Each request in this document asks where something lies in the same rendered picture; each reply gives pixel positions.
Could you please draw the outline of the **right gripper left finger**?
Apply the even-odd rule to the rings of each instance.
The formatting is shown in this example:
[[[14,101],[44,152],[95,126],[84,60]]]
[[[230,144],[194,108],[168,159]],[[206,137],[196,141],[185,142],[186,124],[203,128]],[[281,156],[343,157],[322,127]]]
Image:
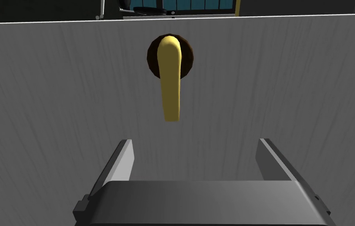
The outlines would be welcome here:
[[[134,163],[134,150],[131,139],[122,140],[113,151],[104,169],[96,180],[89,197],[98,192],[107,182],[130,179]]]

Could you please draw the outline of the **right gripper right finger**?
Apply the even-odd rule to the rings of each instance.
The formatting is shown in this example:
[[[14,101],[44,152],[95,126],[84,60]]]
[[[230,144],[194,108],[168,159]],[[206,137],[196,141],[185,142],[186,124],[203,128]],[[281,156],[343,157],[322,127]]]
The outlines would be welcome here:
[[[255,159],[264,180],[298,181],[310,191],[310,185],[270,139],[259,139]]]

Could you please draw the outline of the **window with blue panes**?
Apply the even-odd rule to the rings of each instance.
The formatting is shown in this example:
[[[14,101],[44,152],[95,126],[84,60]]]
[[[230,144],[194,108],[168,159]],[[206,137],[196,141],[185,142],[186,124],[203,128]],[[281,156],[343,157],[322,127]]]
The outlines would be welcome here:
[[[126,16],[235,15],[237,0],[118,0]]]

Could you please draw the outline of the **grey door leaf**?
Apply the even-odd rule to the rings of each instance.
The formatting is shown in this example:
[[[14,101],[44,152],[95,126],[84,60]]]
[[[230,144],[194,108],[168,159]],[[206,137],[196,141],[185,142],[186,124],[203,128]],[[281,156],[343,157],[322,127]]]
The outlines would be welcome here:
[[[169,33],[176,122],[147,64]],[[355,226],[355,15],[0,24],[0,226],[73,226],[123,139],[132,180],[260,180],[260,138]]]

